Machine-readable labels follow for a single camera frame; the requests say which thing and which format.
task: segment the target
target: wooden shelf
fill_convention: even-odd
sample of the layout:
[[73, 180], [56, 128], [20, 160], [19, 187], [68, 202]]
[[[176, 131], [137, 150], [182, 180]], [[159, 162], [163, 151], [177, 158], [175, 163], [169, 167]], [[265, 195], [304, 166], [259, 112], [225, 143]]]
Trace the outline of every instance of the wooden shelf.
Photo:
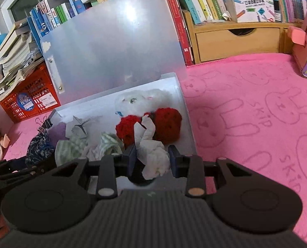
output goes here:
[[[191, 14], [183, 10], [192, 45], [195, 63], [227, 58], [240, 54], [290, 54], [293, 43], [287, 36], [289, 26], [301, 23], [234, 21], [195, 25]], [[244, 35], [235, 35], [234, 29], [252, 29]]]

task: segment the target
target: drawer handle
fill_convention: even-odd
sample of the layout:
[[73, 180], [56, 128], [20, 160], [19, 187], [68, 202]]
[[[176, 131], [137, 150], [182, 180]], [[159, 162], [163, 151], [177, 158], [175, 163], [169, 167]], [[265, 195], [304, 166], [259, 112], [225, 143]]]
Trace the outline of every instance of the drawer handle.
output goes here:
[[253, 32], [253, 30], [255, 30], [255, 28], [230, 29], [228, 31], [230, 31], [236, 36], [244, 36], [250, 34], [251, 32]]

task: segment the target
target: wooden drawer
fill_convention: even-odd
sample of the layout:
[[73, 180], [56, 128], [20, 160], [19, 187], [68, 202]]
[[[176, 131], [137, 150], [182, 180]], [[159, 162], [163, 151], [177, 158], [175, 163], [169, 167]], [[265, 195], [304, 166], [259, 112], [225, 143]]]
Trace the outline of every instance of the wooden drawer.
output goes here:
[[288, 37], [288, 29], [283, 29], [283, 53], [291, 54], [294, 43]]
[[280, 29], [256, 28], [237, 36], [229, 30], [196, 33], [200, 61], [253, 53], [278, 53]]

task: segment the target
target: blue patterned cloth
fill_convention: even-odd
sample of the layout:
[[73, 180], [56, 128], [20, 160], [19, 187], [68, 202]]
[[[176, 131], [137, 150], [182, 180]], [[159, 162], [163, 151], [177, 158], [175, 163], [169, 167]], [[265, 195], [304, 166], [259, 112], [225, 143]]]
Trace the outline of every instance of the blue patterned cloth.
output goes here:
[[49, 142], [47, 131], [39, 132], [29, 143], [25, 163], [28, 167], [36, 165], [49, 158], [54, 151], [54, 147]]

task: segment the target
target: red plastic crate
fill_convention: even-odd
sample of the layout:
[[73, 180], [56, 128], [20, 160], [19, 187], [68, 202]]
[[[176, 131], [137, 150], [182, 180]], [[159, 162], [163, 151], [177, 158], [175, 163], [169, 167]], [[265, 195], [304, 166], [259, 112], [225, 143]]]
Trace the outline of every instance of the red plastic crate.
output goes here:
[[60, 106], [45, 62], [38, 65], [31, 75], [20, 82], [0, 105], [14, 123]]

